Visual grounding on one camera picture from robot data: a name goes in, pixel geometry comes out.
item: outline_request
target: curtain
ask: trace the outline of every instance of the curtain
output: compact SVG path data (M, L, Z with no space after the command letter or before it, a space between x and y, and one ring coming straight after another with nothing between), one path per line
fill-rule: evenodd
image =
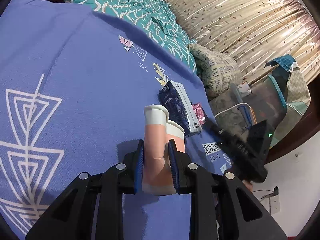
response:
M292 55L309 84L320 72L319 28L297 0L167 0L189 37L231 56L250 84Z

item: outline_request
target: white cable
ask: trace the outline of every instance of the white cable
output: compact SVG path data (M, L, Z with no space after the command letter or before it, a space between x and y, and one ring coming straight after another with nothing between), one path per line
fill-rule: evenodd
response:
M226 111L229 111L230 109L232 109L232 108L234 108L236 106L240 106L240 105L247 105L247 106L249 106L249 109L251 109L251 106L249 104L247 104L247 103L239 103L239 104L236 104L236 105L234 105L234 106L232 106L232 107L230 107L230 108L228 108L226 110L221 111L220 113L217 113L214 117L216 118L219 114L222 114L222 113L224 113Z

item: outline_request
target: zigzag patterned fabric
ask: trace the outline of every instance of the zigzag patterned fabric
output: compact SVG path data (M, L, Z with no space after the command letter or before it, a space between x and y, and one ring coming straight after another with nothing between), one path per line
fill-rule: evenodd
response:
M169 5L162 0L65 0L65 2L86 4L92 10L120 17L142 28L160 46L183 61L193 72L196 62L190 51L190 40L176 22Z

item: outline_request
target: silver screw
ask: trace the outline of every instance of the silver screw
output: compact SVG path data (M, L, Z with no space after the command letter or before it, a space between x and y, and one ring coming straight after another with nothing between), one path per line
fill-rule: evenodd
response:
M116 166L117 170L124 170L125 169L125 164L124 163L119 163Z
M227 172L227 173L226 173L226 178L227 178L227 179L234 179L234 178L235 178L235 175L234 175L233 173L231 173L231 172Z
M195 163L189 163L188 168L190 170L196 170L198 168L198 165Z
M86 172L83 172L79 175L79 179L87 179L89 177L89 174Z

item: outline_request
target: pink wrapper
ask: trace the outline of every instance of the pink wrapper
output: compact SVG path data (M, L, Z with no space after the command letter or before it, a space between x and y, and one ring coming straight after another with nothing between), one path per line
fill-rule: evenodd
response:
M203 125L205 123L205 117L204 117L204 111L201 107L201 104L196 103L192 105L192 108L196 113L196 117L198 118L200 125Z

